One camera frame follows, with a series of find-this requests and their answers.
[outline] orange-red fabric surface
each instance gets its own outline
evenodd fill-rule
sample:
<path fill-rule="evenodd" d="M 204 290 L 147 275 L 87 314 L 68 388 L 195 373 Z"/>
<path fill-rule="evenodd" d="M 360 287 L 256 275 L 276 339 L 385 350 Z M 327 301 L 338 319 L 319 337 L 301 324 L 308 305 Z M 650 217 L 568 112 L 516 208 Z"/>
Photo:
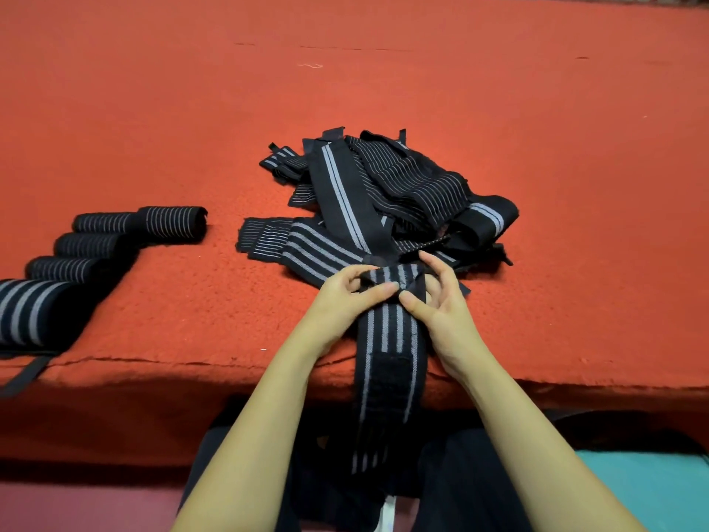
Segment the orange-red fabric surface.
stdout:
<path fill-rule="evenodd" d="M 73 217 L 204 205 L 143 250 L 73 349 L 0 407 L 0 457 L 185 464 L 315 295 L 234 250 L 296 215 L 272 140 L 395 135 L 520 208 L 471 277 L 510 373 L 550 406 L 709 409 L 709 13 L 530 0 L 0 0 L 0 277 Z M 346 401 L 354 344 L 310 397 Z M 0 382 L 24 360 L 0 364 Z M 430 363 L 427 406 L 467 406 Z"/>

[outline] pink floor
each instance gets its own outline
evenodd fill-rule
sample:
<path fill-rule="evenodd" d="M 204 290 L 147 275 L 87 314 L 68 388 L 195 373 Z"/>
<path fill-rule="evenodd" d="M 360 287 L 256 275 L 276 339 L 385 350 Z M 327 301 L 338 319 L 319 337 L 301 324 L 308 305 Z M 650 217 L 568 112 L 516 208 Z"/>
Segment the pink floor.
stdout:
<path fill-rule="evenodd" d="M 182 490 L 0 482 L 0 532 L 167 532 Z M 417 503 L 397 500 L 395 532 L 411 529 Z M 304 531 L 331 530 L 304 526 Z"/>

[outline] right hand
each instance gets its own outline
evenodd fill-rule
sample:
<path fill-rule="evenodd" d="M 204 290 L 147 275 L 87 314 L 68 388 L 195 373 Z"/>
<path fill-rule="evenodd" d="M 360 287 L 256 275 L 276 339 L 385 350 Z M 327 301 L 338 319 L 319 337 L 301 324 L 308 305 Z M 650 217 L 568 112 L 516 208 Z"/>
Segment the right hand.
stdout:
<path fill-rule="evenodd" d="M 475 362 L 490 352 L 478 334 L 455 271 L 434 255 L 424 251 L 418 255 L 438 275 L 438 280 L 427 276 L 428 304 L 409 291 L 400 293 L 399 301 L 428 328 L 433 348 L 448 375 L 463 383 Z"/>

